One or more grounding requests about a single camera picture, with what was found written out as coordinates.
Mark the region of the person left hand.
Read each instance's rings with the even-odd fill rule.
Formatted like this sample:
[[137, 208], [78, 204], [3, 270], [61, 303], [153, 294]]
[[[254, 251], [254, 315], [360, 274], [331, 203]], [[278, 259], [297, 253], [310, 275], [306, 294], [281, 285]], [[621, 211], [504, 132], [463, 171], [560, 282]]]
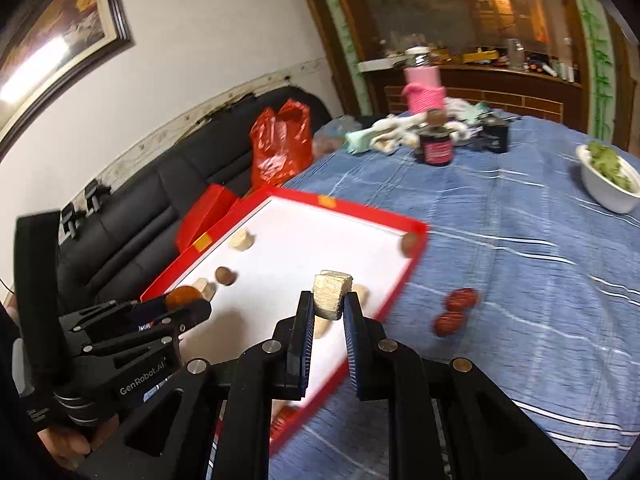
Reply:
[[9, 386], [9, 352], [2, 350], [1, 430], [6, 433], [6, 436], [1, 438], [1, 444], [6, 448], [1, 452], [2, 460], [8, 460], [13, 456], [25, 463], [26, 457], [36, 448], [35, 437], [38, 437], [41, 441], [39, 451], [47, 450], [61, 467], [74, 470], [84, 456], [96, 451], [119, 426], [118, 415], [114, 415], [99, 426], [91, 442], [70, 428], [50, 427], [33, 432], [28, 423], [22, 421], [24, 413], [14, 403], [17, 403], [17, 396], [14, 388]]

